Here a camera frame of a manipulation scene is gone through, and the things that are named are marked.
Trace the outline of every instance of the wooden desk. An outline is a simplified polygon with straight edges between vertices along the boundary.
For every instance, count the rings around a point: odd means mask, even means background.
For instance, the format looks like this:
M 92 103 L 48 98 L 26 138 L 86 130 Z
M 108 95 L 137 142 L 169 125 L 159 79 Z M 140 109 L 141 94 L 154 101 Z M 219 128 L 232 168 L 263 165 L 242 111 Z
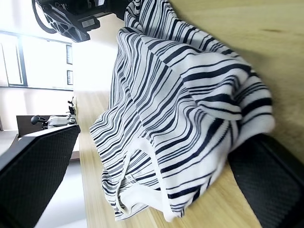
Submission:
M 270 86 L 275 101 L 274 136 L 304 162 L 304 2 L 302 0 L 171 0 L 180 18 L 225 42 Z M 107 109 L 116 34 L 123 23 L 101 20 L 91 41 L 73 46 L 74 83 L 81 127 L 80 161 L 88 228 L 254 228 L 258 220 L 227 165 L 219 179 L 182 219 L 167 223 L 154 209 L 115 222 L 104 198 L 102 164 L 88 128 Z

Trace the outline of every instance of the fabric fold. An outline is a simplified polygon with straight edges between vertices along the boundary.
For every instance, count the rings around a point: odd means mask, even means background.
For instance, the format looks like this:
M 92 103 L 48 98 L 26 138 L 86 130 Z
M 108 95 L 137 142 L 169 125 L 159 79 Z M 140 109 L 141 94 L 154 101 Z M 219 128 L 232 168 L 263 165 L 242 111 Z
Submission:
M 271 94 L 249 63 L 178 19 L 167 0 L 130 3 L 117 41 L 109 109 L 90 128 L 102 187 L 116 220 L 151 206 L 171 221 L 229 152 L 273 129 Z

